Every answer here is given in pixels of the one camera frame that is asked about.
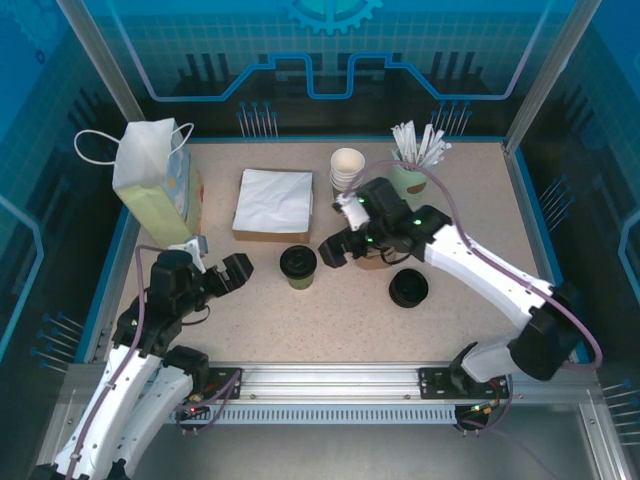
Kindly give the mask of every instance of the black cup lid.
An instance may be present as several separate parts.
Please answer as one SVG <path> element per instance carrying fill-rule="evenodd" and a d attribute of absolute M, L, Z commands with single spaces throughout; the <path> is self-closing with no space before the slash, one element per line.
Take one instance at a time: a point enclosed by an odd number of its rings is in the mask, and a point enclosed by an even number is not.
<path fill-rule="evenodd" d="M 399 306 L 413 308 L 429 294 L 427 279 L 412 268 L 400 270 L 389 285 L 389 295 Z"/>
<path fill-rule="evenodd" d="M 315 252 L 304 245 L 289 247 L 280 257 L 282 273 L 293 280 L 307 278 L 315 272 L 317 266 L 318 259 Z"/>

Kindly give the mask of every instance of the speckled countertop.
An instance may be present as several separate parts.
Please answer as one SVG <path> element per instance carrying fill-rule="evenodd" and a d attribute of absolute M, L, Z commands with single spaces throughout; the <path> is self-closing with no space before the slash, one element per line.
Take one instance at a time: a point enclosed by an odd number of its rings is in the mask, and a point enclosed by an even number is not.
<path fill-rule="evenodd" d="M 447 361 L 472 341 L 511 331 L 511 323 L 473 290 L 413 259 L 375 271 L 361 270 L 353 260 L 333 270 L 319 259 L 313 285 L 297 291 L 289 287 L 278 265 L 289 245 L 233 238 L 231 223 L 244 168 L 314 172 L 310 247 L 316 249 L 345 226 L 345 220 L 330 206 L 329 158 L 333 151 L 352 147 L 370 163 L 387 159 L 391 146 L 380 142 L 191 144 L 205 183 L 202 233 L 210 249 L 205 266 L 245 252 L 255 272 L 240 290 L 211 300 L 209 320 L 184 328 L 175 343 L 204 351 L 213 361 Z M 518 268 L 536 272 L 499 144 L 454 144 L 435 173 L 451 190 L 469 235 Z M 427 185 L 424 201 L 449 212 L 433 185 Z M 152 243 L 144 230 L 138 242 Z M 143 252 L 145 282 L 155 256 Z M 391 301 L 388 285 L 398 270 L 408 266 L 424 273 L 430 292 L 419 307 L 405 310 Z M 135 295 L 132 262 L 119 313 Z M 201 315 L 192 314 L 188 319 Z"/>

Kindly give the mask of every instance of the bag handle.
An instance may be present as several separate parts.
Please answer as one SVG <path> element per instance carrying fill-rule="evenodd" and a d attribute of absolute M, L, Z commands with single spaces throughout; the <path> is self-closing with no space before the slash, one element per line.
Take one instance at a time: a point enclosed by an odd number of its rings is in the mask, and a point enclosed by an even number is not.
<path fill-rule="evenodd" d="M 173 155 L 178 150 L 180 150 L 182 147 L 184 147 L 184 144 L 187 143 L 187 140 L 189 140 L 189 137 L 193 133 L 193 128 L 195 127 L 195 125 L 193 123 L 185 123 L 184 125 L 179 126 L 173 132 L 171 132 L 171 136 L 173 136 L 174 133 L 179 132 L 180 130 L 182 130 L 184 127 L 189 127 L 189 131 L 184 136 L 184 140 L 182 141 L 182 143 L 180 145 L 178 145 L 176 148 L 174 148 L 173 150 L 171 150 L 171 152 L 169 152 L 169 156 Z"/>
<path fill-rule="evenodd" d="M 111 135 L 107 135 L 104 132 L 100 132 L 99 130 L 81 130 L 78 133 L 76 133 L 76 136 L 73 137 L 73 146 L 76 149 L 76 153 L 78 154 L 78 156 L 83 159 L 85 162 L 89 162 L 89 163 L 93 163 L 94 165 L 114 165 L 116 162 L 115 160 L 113 162 L 98 162 L 97 160 L 91 160 L 90 158 L 85 157 L 81 152 L 80 149 L 78 148 L 78 137 L 80 135 L 84 135 L 85 133 L 95 133 L 96 135 L 100 135 L 102 137 L 108 138 L 109 140 L 112 140 L 116 143 L 120 143 L 120 140 L 118 140 L 117 138 L 113 138 Z"/>

